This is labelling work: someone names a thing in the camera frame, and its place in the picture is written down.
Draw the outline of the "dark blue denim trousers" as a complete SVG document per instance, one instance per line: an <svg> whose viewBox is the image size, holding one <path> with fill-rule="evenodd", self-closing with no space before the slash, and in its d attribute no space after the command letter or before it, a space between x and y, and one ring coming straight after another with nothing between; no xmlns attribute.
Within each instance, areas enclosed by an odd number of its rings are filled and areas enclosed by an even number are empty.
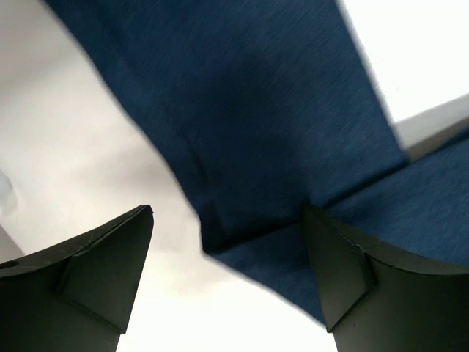
<svg viewBox="0 0 469 352"><path fill-rule="evenodd" d="M334 1L50 1L198 213L204 251L316 319L306 205L468 264L468 136L400 149Z"/></svg>

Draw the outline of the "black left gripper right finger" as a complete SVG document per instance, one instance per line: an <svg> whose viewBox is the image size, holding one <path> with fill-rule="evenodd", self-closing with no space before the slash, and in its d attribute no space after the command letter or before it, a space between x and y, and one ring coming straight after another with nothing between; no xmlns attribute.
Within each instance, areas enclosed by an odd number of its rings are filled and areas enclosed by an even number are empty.
<svg viewBox="0 0 469 352"><path fill-rule="evenodd" d="M468 268L413 254L308 206L303 234L339 351L466 351Z"/></svg>

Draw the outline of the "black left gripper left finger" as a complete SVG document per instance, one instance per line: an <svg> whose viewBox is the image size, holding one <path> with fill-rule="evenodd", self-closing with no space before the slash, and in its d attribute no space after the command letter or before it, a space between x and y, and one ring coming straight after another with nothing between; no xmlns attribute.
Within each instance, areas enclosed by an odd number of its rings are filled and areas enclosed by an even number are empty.
<svg viewBox="0 0 469 352"><path fill-rule="evenodd" d="M1 264L1 350L108 352L130 321L153 231L140 205Z"/></svg>

